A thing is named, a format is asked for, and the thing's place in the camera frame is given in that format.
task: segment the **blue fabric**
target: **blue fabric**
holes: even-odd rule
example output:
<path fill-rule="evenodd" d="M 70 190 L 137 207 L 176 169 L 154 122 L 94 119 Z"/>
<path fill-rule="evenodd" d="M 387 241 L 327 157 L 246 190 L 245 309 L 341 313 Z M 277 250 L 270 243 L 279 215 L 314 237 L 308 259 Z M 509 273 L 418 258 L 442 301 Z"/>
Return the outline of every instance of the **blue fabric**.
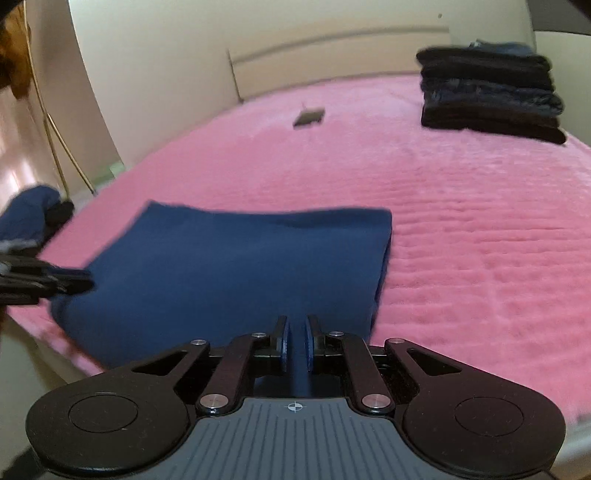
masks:
<path fill-rule="evenodd" d="M 387 210 L 256 215 L 150 204 L 89 266 L 96 288 L 56 322 L 108 368 L 204 338 L 290 322 L 293 393 L 309 394 L 305 318 L 369 336 L 391 236 Z"/>
<path fill-rule="evenodd" d="M 532 57 L 536 55 L 534 50 L 525 43 L 506 42 L 506 43 L 490 43 L 482 40 L 476 40 L 470 43 L 469 48 L 476 50 L 491 51 L 494 53 L 504 53 L 506 55 L 515 55 L 517 57 Z"/>
<path fill-rule="evenodd" d="M 60 203 L 60 193 L 47 185 L 38 185 L 16 195 L 0 216 L 0 242 L 27 242 L 40 245 L 44 240 L 45 212 Z"/>
<path fill-rule="evenodd" d="M 421 89 L 425 93 L 425 105 L 428 108 L 441 103 L 467 102 L 552 118 L 564 111 L 562 100 L 550 90 L 518 88 L 483 80 L 429 78 L 423 79 Z"/>

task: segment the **gold metal rod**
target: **gold metal rod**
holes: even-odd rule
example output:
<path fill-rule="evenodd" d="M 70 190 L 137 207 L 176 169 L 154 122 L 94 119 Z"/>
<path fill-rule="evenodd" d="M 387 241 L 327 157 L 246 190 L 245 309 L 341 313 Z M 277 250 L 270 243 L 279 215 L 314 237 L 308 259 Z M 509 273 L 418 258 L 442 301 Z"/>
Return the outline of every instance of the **gold metal rod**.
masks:
<path fill-rule="evenodd" d="M 26 0 L 22 4 L 23 4 L 23 17 L 24 17 L 25 27 L 28 29 L 29 24 L 27 21 L 27 2 L 26 2 Z M 70 197 L 70 190 L 69 190 L 68 185 L 66 183 L 66 178 L 64 176 L 63 169 L 61 168 L 60 160 L 57 156 L 55 145 L 54 145 L 53 139 L 51 137 L 51 131 L 49 130 L 49 127 L 47 125 L 48 123 L 49 123 L 49 125 L 51 125 L 53 131 L 56 133 L 57 139 L 60 141 L 61 146 L 64 148 L 64 151 L 68 155 L 70 161 L 74 165 L 74 168 L 76 169 L 76 171 L 78 172 L 78 174 L 80 175 L 82 180 L 84 181 L 85 185 L 88 187 L 88 189 L 90 190 L 90 192 L 93 195 L 96 195 L 96 189 L 92 186 L 92 183 L 90 182 L 88 177 L 84 174 L 84 172 L 80 168 L 80 165 L 78 164 L 78 162 L 74 158 L 74 155 L 70 151 L 70 148 L 68 148 L 64 138 L 62 137 L 59 129 L 57 128 L 56 123 L 53 121 L 53 118 L 51 117 L 51 115 L 47 111 L 47 108 L 45 106 L 45 102 L 43 101 L 43 96 L 41 95 L 41 89 L 39 88 L 39 81 L 37 79 L 37 72 L 35 71 L 35 65 L 33 62 L 33 51 L 31 49 L 31 41 L 29 39 L 28 32 L 27 32 L 27 35 L 25 35 L 25 37 L 27 39 L 27 53 L 28 53 L 28 57 L 29 57 L 29 64 L 31 65 L 33 85 L 35 87 L 35 92 L 37 94 L 37 100 L 39 101 L 39 106 L 41 107 L 41 112 L 43 114 L 43 126 L 44 126 L 45 133 L 47 136 L 47 142 L 49 143 L 49 146 L 51 149 L 51 154 L 52 154 L 53 160 L 56 164 L 56 168 L 57 168 L 57 172 L 60 176 L 60 180 L 64 186 L 64 191 L 66 193 L 66 197 L 68 197 L 68 198 Z"/>
<path fill-rule="evenodd" d="M 56 123 L 53 121 L 53 118 L 51 117 L 51 115 L 50 115 L 49 112 L 47 112 L 47 119 L 49 120 L 49 124 L 53 128 L 53 131 L 56 133 L 56 137 L 60 141 L 61 146 L 64 148 L 64 151 L 66 152 L 66 155 L 68 155 L 68 157 L 70 157 L 70 161 L 72 162 L 72 165 L 74 165 L 74 168 L 78 172 L 78 175 L 80 175 L 80 178 L 86 184 L 86 186 L 90 190 L 91 194 L 96 195 L 96 189 L 93 187 L 93 185 L 90 182 L 90 180 L 88 179 L 88 177 L 85 175 L 85 173 L 82 171 L 82 169 L 78 165 L 78 162 L 74 158 L 74 155 L 72 155 L 72 152 L 70 151 L 70 148 L 68 148 L 68 145 L 66 144 L 64 138 L 61 136 L 61 133 L 57 129 Z"/>
<path fill-rule="evenodd" d="M 61 164 L 57 159 L 57 152 L 56 146 L 53 144 L 53 139 L 51 137 L 51 130 L 49 128 L 49 123 L 47 123 L 47 117 L 43 115 L 43 129 L 45 130 L 45 135 L 47 137 L 47 143 L 49 143 L 49 148 L 51 150 L 51 155 L 53 155 L 53 160 L 56 163 L 57 173 L 60 176 L 61 183 L 64 186 L 64 193 L 66 194 L 66 199 L 70 198 L 70 187 L 66 182 L 66 177 L 64 175 L 64 171 L 61 169 Z"/>

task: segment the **white headboard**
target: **white headboard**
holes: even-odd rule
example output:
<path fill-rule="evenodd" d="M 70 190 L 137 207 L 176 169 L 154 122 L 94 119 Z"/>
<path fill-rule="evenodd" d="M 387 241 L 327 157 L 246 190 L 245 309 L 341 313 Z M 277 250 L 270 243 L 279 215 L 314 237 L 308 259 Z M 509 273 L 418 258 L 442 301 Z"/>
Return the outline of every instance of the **white headboard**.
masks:
<path fill-rule="evenodd" d="M 241 99 L 338 77 L 416 73 L 421 48 L 449 45 L 437 17 L 332 20 L 244 39 L 229 58 Z"/>

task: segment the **wall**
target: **wall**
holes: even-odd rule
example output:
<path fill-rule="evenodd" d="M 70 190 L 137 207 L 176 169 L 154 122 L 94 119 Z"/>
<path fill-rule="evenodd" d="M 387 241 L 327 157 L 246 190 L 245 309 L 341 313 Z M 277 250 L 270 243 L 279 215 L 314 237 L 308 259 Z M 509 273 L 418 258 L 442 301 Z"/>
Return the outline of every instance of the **wall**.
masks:
<path fill-rule="evenodd" d="M 70 0 L 90 82 L 126 165 L 237 103 L 211 5 Z"/>
<path fill-rule="evenodd" d="M 525 0 L 217 0 L 226 37 L 235 41 L 265 30 L 340 17 L 396 18 L 401 12 L 441 14 L 452 42 L 521 41 L 533 44 Z"/>
<path fill-rule="evenodd" d="M 70 0 L 80 50 L 127 165 L 237 103 L 226 46 L 341 17 L 439 13 L 452 38 L 533 43 L 525 0 Z"/>
<path fill-rule="evenodd" d="M 535 42 L 552 62 L 556 91 L 564 100 L 561 126 L 591 145 L 591 36 L 536 32 Z"/>
<path fill-rule="evenodd" d="M 82 170 L 91 178 L 120 161 L 107 130 L 88 76 L 72 24 L 67 0 L 27 0 L 32 49 L 40 88 L 55 120 Z M 41 111 L 33 87 L 30 92 L 35 120 L 41 130 Z M 73 194 L 85 191 L 61 145 L 56 147 Z"/>

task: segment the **pink fuzzy bedspread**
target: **pink fuzzy bedspread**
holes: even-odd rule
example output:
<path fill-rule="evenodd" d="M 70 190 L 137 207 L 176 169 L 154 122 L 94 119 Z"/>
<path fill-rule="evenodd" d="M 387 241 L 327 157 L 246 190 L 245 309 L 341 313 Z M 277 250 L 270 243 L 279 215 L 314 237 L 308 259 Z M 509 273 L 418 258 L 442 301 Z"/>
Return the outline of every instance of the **pink fuzzy bedspread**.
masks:
<path fill-rule="evenodd" d="M 422 104 L 410 76 L 237 107 L 122 175 L 42 257 L 85 265 L 150 199 L 254 212 L 387 207 L 393 248 L 372 343 L 407 338 L 538 390 L 575 421 L 591 412 L 591 150 L 573 137 L 556 146 L 424 129 Z M 294 130 L 303 106 L 326 108 L 324 122 Z M 10 315 L 100 371 L 46 305 Z"/>

